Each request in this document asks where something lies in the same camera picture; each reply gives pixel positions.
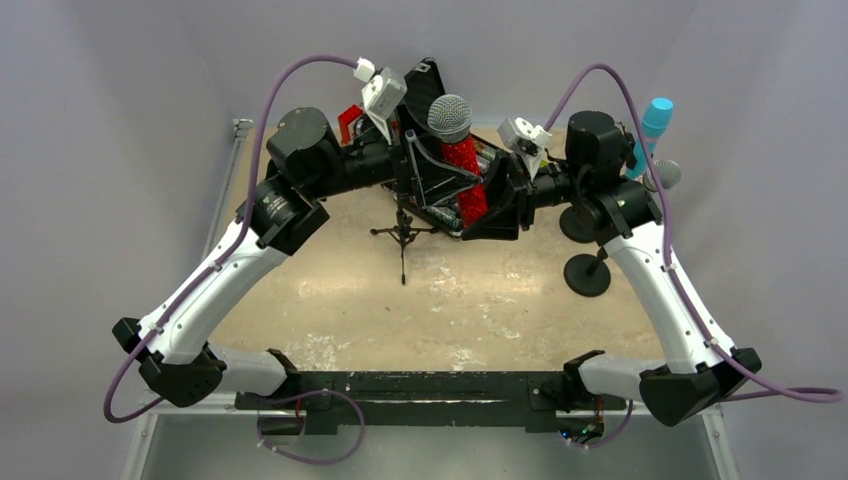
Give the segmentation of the red microphone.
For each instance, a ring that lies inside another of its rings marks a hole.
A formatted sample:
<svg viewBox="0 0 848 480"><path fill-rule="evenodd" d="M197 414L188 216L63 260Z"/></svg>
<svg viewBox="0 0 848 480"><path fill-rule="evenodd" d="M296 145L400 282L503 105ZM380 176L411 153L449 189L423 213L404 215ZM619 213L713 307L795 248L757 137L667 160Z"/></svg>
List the red microphone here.
<svg viewBox="0 0 848 480"><path fill-rule="evenodd" d="M444 94L431 103L427 116L428 128L441 142L445 161L475 177L475 185L457 195L465 227L473 225L488 211L481 171L470 135L472 115L471 107L462 97Z"/></svg>

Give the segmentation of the tripod stand with shock mount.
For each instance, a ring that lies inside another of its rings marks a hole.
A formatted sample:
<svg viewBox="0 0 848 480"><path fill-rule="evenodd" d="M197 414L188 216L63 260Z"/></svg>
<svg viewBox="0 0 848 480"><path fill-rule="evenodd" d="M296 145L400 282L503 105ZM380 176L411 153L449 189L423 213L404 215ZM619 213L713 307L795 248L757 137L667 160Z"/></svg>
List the tripod stand with shock mount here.
<svg viewBox="0 0 848 480"><path fill-rule="evenodd" d="M399 245L401 261L401 284L406 285L405 251L407 246L409 244L412 244L419 234L435 234L439 233L440 229L438 227L413 227L413 217L405 211L403 205L403 196L401 194L395 193L394 200L396 204L396 223L393 226L387 228L372 228L370 230L370 233L374 236L380 234L387 234Z"/></svg>

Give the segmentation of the black round-base mic stand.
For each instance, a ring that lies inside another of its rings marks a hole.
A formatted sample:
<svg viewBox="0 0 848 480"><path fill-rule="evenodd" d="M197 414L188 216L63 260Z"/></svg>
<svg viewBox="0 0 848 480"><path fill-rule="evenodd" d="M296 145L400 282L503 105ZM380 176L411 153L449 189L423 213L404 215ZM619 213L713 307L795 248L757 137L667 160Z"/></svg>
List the black round-base mic stand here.
<svg viewBox="0 0 848 480"><path fill-rule="evenodd" d="M605 263L607 258L604 248L600 248L594 255L583 253L571 257L563 269L567 286L584 297L604 294L611 285L611 272Z"/></svg>

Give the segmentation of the silver glitter microphone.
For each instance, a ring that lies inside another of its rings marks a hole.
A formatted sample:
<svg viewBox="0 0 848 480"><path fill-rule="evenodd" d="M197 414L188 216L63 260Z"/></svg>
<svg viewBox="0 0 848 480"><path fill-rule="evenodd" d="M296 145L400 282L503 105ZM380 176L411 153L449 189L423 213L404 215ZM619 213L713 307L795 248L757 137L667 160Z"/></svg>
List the silver glitter microphone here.
<svg viewBox="0 0 848 480"><path fill-rule="evenodd" d="M667 159L657 159L653 165L663 189L670 190L681 181L682 171L677 162ZM657 184L648 170L642 175L642 183L649 191L658 191Z"/></svg>

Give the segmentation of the blue microphone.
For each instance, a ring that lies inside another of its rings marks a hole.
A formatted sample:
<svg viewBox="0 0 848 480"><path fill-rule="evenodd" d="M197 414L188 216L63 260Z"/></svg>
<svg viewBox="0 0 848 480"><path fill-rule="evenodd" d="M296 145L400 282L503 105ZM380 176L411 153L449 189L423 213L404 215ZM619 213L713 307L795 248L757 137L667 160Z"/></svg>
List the blue microphone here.
<svg viewBox="0 0 848 480"><path fill-rule="evenodd" d="M644 150L640 140L637 140L633 149L635 166L628 167L625 176L636 180L648 170L648 161L652 158L654 148L659 138L665 133L670 125L673 115L674 103L665 97L654 98L640 120L640 126L644 133L645 144L648 149Z"/></svg>

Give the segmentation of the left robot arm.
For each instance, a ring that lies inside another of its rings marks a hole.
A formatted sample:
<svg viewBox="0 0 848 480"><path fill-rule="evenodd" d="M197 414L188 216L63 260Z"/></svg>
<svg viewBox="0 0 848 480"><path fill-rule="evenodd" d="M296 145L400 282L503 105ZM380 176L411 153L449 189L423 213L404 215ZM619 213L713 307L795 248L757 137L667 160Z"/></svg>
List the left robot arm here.
<svg viewBox="0 0 848 480"><path fill-rule="evenodd" d="M300 107L269 139L269 173L252 181L221 241L160 307L123 318L113 334L150 390L177 407L218 391L270 397L298 372L281 352L244 352L208 338L253 286L293 256L329 219L321 200L395 180L405 154L371 129L343 147L326 115Z"/></svg>

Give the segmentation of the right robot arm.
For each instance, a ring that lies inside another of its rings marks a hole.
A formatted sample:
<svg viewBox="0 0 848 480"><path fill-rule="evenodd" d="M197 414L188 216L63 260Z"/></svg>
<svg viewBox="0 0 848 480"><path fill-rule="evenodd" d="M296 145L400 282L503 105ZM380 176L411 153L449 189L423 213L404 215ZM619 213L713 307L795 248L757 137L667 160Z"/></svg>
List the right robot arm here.
<svg viewBox="0 0 848 480"><path fill-rule="evenodd" d="M668 217L642 183L622 175L634 160L634 136L606 113L581 111L569 119L564 160L543 164L550 136L541 126L513 117L498 133L505 152L484 181L498 201L464 238L513 240L537 209L571 204L599 250L566 263L567 285L597 296L608 287L609 265L617 265L663 352L658 360L634 360L591 351L565 363L550 397L566 409L602 395L633 400L667 426L730 400L761 369L760 357L715 322L665 243Z"/></svg>

